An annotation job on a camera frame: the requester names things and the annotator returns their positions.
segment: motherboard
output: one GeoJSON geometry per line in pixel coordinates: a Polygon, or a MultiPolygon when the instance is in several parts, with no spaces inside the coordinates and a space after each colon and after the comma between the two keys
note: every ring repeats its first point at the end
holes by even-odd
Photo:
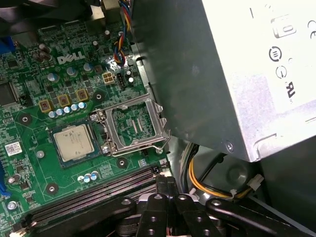
{"type": "Polygon", "coordinates": [[[167,164],[165,121],[128,40],[124,67],[113,59],[121,29],[88,34],[69,22],[12,37],[15,50],[0,56],[0,236],[27,213],[47,224],[154,188],[153,170],[167,164]]]}

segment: gray metal casing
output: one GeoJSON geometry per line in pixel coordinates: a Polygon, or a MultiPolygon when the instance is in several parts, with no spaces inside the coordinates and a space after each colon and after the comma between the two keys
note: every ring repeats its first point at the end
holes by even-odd
{"type": "Polygon", "coordinates": [[[254,162],[316,134],[316,14],[246,3],[134,0],[133,29],[172,135],[254,162]]]}

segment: dell logo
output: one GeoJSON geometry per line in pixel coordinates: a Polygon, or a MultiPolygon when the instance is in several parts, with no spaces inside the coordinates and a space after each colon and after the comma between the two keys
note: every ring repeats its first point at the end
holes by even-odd
{"type": "Polygon", "coordinates": [[[60,56],[60,57],[57,57],[57,60],[58,60],[58,63],[59,65],[62,65],[62,64],[65,64],[67,62],[72,62],[72,61],[77,61],[77,60],[80,60],[80,59],[84,59],[85,56],[81,54],[81,52],[79,51],[78,52],[78,56],[76,53],[73,53],[73,54],[67,54],[65,57],[64,56],[60,56]]]}

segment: capacitor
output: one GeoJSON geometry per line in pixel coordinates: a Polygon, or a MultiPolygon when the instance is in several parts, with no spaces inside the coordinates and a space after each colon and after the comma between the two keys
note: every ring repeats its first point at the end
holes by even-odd
{"type": "Polygon", "coordinates": [[[86,174],[86,175],[84,176],[83,181],[84,181],[85,183],[89,183],[89,182],[90,182],[90,177],[91,177],[91,174],[86,174]]]}
{"type": "Polygon", "coordinates": [[[8,203],[8,206],[6,207],[8,208],[8,210],[12,211],[18,207],[18,204],[15,201],[11,201],[8,203]]]}
{"type": "Polygon", "coordinates": [[[71,77],[76,77],[78,75],[78,72],[73,67],[67,68],[67,74],[71,77]]]}
{"type": "Polygon", "coordinates": [[[39,49],[45,53],[50,53],[51,52],[51,49],[50,47],[46,46],[45,44],[41,43],[39,45],[39,49]]]}
{"type": "Polygon", "coordinates": [[[111,38],[111,32],[109,30],[106,30],[104,32],[104,35],[105,35],[105,39],[109,40],[111,38]]]}
{"type": "Polygon", "coordinates": [[[78,107],[77,104],[72,104],[72,105],[70,106],[70,108],[71,108],[72,111],[78,111],[78,110],[79,110],[79,107],[78,107]]]}
{"type": "Polygon", "coordinates": [[[45,53],[43,51],[39,52],[40,58],[43,58],[46,61],[50,61],[52,59],[52,56],[48,53],[45,53]]]}
{"type": "Polygon", "coordinates": [[[85,102],[80,102],[78,106],[79,106],[79,109],[85,109],[87,107],[87,104],[85,102]]]}
{"type": "Polygon", "coordinates": [[[33,57],[33,59],[34,59],[35,61],[37,61],[38,63],[44,62],[44,59],[41,58],[37,53],[33,53],[33,54],[32,54],[32,57],[33,57]]]}
{"type": "Polygon", "coordinates": [[[21,179],[21,175],[14,174],[13,176],[8,178],[8,183],[9,184],[14,184],[15,182],[18,182],[20,179],[21,179]]]}
{"type": "Polygon", "coordinates": [[[62,116],[62,115],[64,115],[65,113],[64,113],[64,110],[62,110],[62,109],[57,109],[57,110],[56,110],[56,114],[57,114],[58,116],[62,116]]]}
{"type": "Polygon", "coordinates": [[[91,177],[90,177],[90,179],[91,180],[97,180],[97,178],[98,178],[98,171],[93,171],[92,173],[91,173],[91,177]]]}
{"type": "Polygon", "coordinates": [[[36,157],[37,158],[42,159],[42,158],[44,158],[44,156],[45,156],[45,153],[43,151],[36,152],[36,157]]]}
{"type": "Polygon", "coordinates": [[[128,84],[129,85],[134,85],[134,78],[129,78],[128,79],[128,84]]]}
{"type": "Polygon", "coordinates": [[[126,73],[125,73],[125,76],[130,78],[132,76],[132,72],[130,70],[127,70],[126,73]]]}
{"type": "Polygon", "coordinates": [[[93,71],[93,66],[90,64],[90,63],[85,63],[83,65],[83,69],[86,71],[86,72],[89,72],[91,73],[93,71]]]}
{"type": "Polygon", "coordinates": [[[70,114],[70,113],[72,112],[72,110],[71,110],[70,107],[66,106],[66,107],[64,108],[64,112],[65,112],[66,114],[70,114]]]}
{"type": "Polygon", "coordinates": [[[50,112],[48,113],[48,116],[49,116],[51,119],[57,118],[57,114],[56,114],[55,111],[50,111],[50,112]]]}
{"type": "Polygon", "coordinates": [[[51,82],[57,82],[59,80],[59,76],[55,73],[50,73],[47,75],[47,79],[51,82]]]}
{"type": "Polygon", "coordinates": [[[96,40],[94,40],[94,41],[92,42],[92,46],[94,47],[95,50],[99,50],[99,48],[100,48],[99,43],[98,43],[98,41],[96,41],[96,40]]]}

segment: cable bundle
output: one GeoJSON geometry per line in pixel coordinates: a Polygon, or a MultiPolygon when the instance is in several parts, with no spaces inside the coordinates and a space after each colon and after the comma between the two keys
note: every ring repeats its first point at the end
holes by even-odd
{"type": "Polygon", "coordinates": [[[130,17],[130,11],[129,11],[127,0],[120,0],[119,4],[123,9],[125,22],[124,22],[123,33],[120,35],[118,40],[114,43],[114,60],[117,65],[119,65],[120,67],[123,67],[125,64],[125,55],[124,55],[122,47],[126,39],[126,34],[131,31],[131,17],[130,17]]]}

